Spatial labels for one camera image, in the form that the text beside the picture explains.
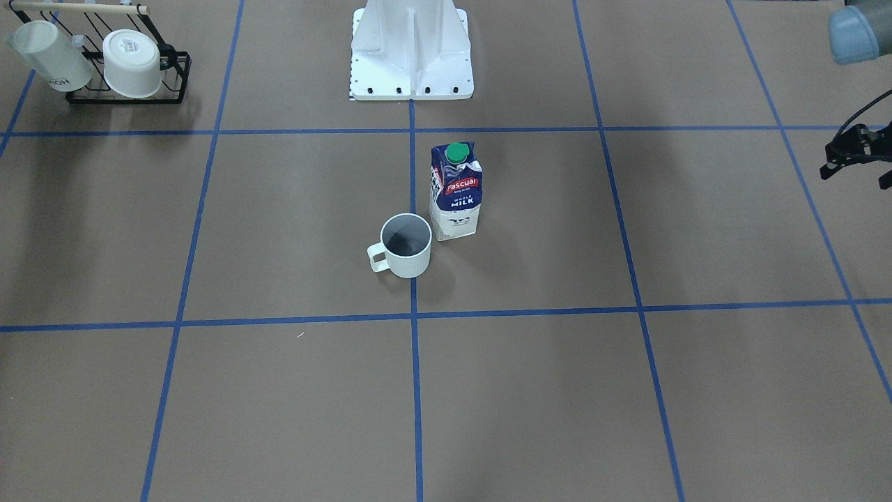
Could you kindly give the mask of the white ribbed mug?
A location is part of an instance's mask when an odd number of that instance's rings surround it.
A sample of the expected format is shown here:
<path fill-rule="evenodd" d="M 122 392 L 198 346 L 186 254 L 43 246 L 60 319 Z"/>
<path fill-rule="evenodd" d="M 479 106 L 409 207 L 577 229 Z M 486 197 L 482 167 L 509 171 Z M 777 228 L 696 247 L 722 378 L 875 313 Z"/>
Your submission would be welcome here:
<path fill-rule="evenodd" d="M 367 248 L 371 271 L 391 271 L 404 279 L 419 277 L 429 266 L 432 243 L 432 228 L 423 217 L 395 214 L 383 223 L 379 242 Z"/>

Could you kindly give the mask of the blue white milk carton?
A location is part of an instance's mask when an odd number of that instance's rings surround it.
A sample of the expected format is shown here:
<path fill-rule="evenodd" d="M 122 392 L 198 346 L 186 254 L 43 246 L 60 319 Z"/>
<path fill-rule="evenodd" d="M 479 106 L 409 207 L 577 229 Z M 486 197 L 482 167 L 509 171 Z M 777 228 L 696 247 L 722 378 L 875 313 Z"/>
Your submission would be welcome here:
<path fill-rule="evenodd" d="M 482 206 L 482 166 L 474 141 L 456 141 L 431 149 L 428 213 L 437 241 L 477 232 Z"/>

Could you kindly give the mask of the white cup on rack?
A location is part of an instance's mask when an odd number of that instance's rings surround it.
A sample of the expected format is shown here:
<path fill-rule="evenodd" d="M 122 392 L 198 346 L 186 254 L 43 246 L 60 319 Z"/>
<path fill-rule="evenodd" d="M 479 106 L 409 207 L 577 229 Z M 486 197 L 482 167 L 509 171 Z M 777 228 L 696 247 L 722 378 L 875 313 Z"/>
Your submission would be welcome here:
<path fill-rule="evenodd" d="M 162 86 L 160 49 L 140 31 L 112 31 L 102 42 L 103 79 L 111 90 L 127 98 L 154 95 Z"/>

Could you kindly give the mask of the translucent cup on rack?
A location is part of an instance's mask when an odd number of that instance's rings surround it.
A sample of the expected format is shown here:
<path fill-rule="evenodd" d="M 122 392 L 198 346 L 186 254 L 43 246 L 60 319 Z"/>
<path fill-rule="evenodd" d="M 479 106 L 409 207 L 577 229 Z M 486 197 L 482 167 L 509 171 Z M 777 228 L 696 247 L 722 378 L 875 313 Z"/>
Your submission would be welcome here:
<path fill-rule="evenodd" d="M 92 64 L 47 20 L 26 22 L 3 41 L 54 90 L 73 92 L 91 82 Z"/>

